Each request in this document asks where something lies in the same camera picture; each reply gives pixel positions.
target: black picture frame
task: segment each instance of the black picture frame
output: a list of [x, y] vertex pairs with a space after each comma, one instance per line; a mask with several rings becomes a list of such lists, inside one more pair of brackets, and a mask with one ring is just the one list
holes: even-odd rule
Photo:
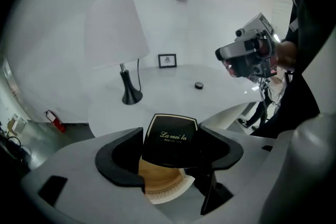
[[[163, 65], [163, 63], [161, 63], [161, 57], [174, 57], [174, 65]], [[159, 59], [159, 68], [169, 68], [169, 67], [177, 67], [177, 61], [176, 61], [176, 54], [159, 54], [158, 55], [158, 59]]]

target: white lampshade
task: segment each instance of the white lampshade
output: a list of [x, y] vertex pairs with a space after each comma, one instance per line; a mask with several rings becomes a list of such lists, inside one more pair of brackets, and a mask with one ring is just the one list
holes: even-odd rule
[[94, 69], [120, 65], [149, 53], [133, 0], [97, 0], [85, 21], [85, 53]]

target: black lamp base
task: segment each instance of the black lamp base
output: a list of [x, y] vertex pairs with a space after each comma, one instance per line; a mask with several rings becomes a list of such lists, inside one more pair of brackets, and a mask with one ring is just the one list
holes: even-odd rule
[[138, 103], [142, 99], [142, 92], [133, 87], [128, 70], [121, 71], [120, 75], [125, 86], [122, 102], [129, 105]]

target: lamp neck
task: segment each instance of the lamp neck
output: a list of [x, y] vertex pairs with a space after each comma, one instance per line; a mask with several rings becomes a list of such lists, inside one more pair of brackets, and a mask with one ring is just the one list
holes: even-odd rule
[[120, 68], [121, 68], [121, 72], [124, 73], [126, 71], [125, 65], [123, 63], [120, 65]]

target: gold border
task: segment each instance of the gold border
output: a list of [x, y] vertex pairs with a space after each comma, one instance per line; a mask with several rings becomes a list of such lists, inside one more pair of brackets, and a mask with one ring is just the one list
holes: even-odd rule
[[151, 122], [151, 125], [149, 125], [149, 128], [147, 130], [147, 133], [146, 133], [146, 136], [148, 137], [150, 132], [151, 132], [151, 129], [152, 129], [152, 126], [153, 126], [153, 123], [156, 119], [157, 116], [165, 116], [165, 117], [174, 117], [174, 118], [180, 118], [180, 119], [185, 119], [185, 120], [190, 120], [190, 121], [193, 121], [195, 123], [195, 127], [196, 127], [196, 131], [197, 131], [197, 123], [196, 123], [196, 120], [195, 119], [192, 119], [192, 118], [187, 118], [187, 117], [183, 117], [183, 116], [178, 116], [178, 115], [171, 115], [171, 114], [156, 114], [154, 116], [154, 118], [152, 119], [152, 122]]

